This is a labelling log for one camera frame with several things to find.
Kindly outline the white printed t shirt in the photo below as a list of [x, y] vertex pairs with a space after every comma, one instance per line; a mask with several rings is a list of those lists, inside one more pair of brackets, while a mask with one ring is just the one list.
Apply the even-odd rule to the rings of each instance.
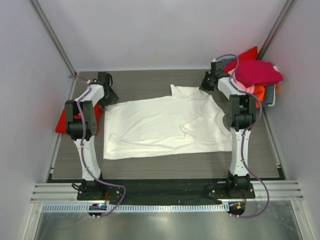
[[171, 85], [171, 95], [110, 106], [104, 115], [105, 160], [230, 152], [224, 112], [197, 87]]

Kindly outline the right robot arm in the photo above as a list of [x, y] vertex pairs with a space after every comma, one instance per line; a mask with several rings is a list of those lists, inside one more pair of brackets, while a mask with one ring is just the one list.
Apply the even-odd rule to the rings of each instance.
[[223, 62], [217, 60], [210, 63], [210, 70], [205, 72], [199, 89], [217, 89], [228, 99], [226, 122], [231, 132], [231, 164], [225, 185], [215, 190], [221, 192], [221, 197], [225, 199], [255, 198], [246, 161], [251, 128], [256, 122], [255, 97], [241, 90], [233, 78], [225, 73]]

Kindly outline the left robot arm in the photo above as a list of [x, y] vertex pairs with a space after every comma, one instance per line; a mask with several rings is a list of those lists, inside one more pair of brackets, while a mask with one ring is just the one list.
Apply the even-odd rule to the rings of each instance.
[[106, 195], [107, 190], [102, 184], [102, 172], [95, 150], [95, 136], [98, 130], [95, 106], [104, 111], [106, 107], [116, 104], [119, 97], [112, 89], [113, 77], [110, 73], [101, 71], [93, 80], [79, 75], [71, 75], [68, 78], [86, 86], [79, 97], [67, 100], [64, 105], [66, 134], [77, 148], [82, 170], [80, 185], [73, 183], [72, 187], [78, 191], [77, 198], [80, 200], [100, 200]]

